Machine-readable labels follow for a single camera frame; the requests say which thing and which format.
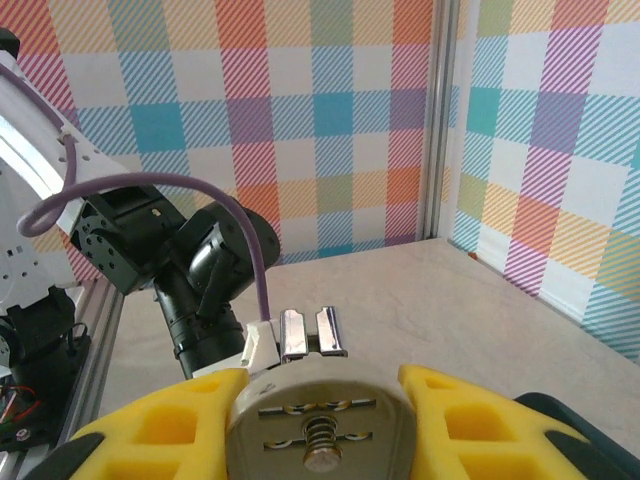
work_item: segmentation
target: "checkered backdrop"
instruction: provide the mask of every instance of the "checkered backdrop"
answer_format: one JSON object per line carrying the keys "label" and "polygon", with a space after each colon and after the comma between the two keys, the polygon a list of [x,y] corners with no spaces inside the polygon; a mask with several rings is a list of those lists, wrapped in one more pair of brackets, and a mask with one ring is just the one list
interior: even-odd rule
{"label": "checkered backdrop", "polygon": [[[431,14],[431,0],[0,0],[21,67],[89,139],[236,196],[285,263],[415,239]],[[163,192],[186,215],[209,201]],[[98,274],[60,231],[35,247],[60,283]]]}
{"label": "checkered backdrop", "polygon": [[441,227],[640,363],[640,3],[461,10]]}

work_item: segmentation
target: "screw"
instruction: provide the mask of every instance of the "screw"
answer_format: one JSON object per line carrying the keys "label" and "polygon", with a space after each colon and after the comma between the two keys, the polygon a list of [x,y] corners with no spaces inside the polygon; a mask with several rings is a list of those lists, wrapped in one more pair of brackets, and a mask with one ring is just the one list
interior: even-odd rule
{"label": "screw", "polygon": [[303,463],[307,470],[326,473],[334,470],[342,460],[342,450],[336,445],[338,423],[333,417],[310,418],[303,426],[307,449]]}
{"label": "screw", "polygon": [[31,432],[26,428],[21,428],[16,433],[16,440],[19,442],[26,442],[29,438],[31,438]]}

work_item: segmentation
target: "white surface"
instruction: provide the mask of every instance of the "white surface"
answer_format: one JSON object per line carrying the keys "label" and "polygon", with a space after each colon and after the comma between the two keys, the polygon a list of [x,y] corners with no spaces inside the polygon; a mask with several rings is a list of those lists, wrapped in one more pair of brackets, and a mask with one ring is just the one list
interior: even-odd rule
{"label": "white surface", "polygon": [[353,48],[353,90],[391,89],[391,45]]}
{"label": "white surface", "polygon": [[389,133],[359,133],[353,136],[353,171],[386,170],[389,163]]}
{"label": "white surface", "polygon": [[[335,305],[350,356],[426,365],[508,397],[545,392],[640,455],[640,369],[443,240],[269,270],[271,309]],[[152,293],[124,305],[102,412],[182,380]],[[234,302],[257,316],[255,290]]]}
{"label": "white surface", "polygon": [[[127,106],[120,58],[117,52],[63,53],[64,71],[73,92],[75,108]],[[191,88],[200,85],[191,83]]]}
{"label": "white surface", "polygon": [[538,91],[548,43],[549,32],[510,35],[502,88]]}
{"label": "white surface", "polygon": [[529,146],[500,138],[493,139],[489,182],[520,192]]}
{"label": "white surface", "polygon": [[574,155],[560,208],[613,226],[629,168]]}
{"label": "white surface", "polygon": [[268,50],[271,94],[275,96],[313,93],[311,49],[277,47]]}
{"label": "white surface", "polygon": [[178,99],[181,102],[225,98],[222,58],[219,50],[173,50],[171,59]]}
{"label": "white surface", "polygon": [[190,148],[187,150],[187,158],[189,172],[193,177],[222,189],[235,186],[231,146]]}
{"label": "white surface", "polygon": [[309,180],[316,174],[313,138],[273,142],[276,149],[276,172],[279,182]]}
{"label": "white surface", "polygon": [[636,22],[603,25],[589,93],[640,96],[638,44],[640,29]]}

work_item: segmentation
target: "yellow foam pad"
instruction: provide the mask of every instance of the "yellow foam pad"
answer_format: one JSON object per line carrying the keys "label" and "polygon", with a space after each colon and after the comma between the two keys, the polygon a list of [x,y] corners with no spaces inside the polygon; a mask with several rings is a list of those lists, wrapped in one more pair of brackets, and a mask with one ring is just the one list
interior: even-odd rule
{"label": "yellow foam pad", "polygon": [[229,409],[245,369],[188,380],[143,397],[79,430],[106,438],[73,480],[226,479]]}
{"label": "yellow foam pad", "polygon": [[418,422],[411,480],[584,480],[544,435],[586,441],[565,424],[429,368],[403,365],[398,379]]}
{"label": "yellow foam pad", "polygon": [[[416,409],[411,480],[584,480],[544,436],[563,423],[425,367],[398,377]],[[229,410],[249,378],[229,369],[159,390],[81,429],[105,440],[72,480],[226,480]]]}

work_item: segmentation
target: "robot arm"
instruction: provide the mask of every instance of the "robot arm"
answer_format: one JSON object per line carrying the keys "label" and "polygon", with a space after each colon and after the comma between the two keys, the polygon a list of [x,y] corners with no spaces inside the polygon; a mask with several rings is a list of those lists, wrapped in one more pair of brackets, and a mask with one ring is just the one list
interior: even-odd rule
{"label": "robot arm", "polygon": [[[6,165],[16,171],[42,199],[68,185],[72,167],[75,183],[126,173],[28,84],[16,50],[2,41],[7,35],[0,32],[0,170]],[[8,233],[0,236],[0,267],[11,282],[0,284],[0,358],[5,351],[14,380],[51,406],[43,415],[64,420],[73,372],[82,365],[88,339],[73,340],[85,344],[73,348],[72,358],[65,336],[74,326],[73,302],[15,231],[18,212],[9,190],[2,190],[0,220]],[[260,215],[244,211],[268,268],[280,254],[277,235]],[[230,301],[253,281],[252,257],[243,228],[222,205],[214,202],[185,219],[155,187],[133,185],[69,202],[57,224],[120,293],[153,285],[187,378],[243,350],[242,326]],[[28,272],[18,259],[30,263]]]}

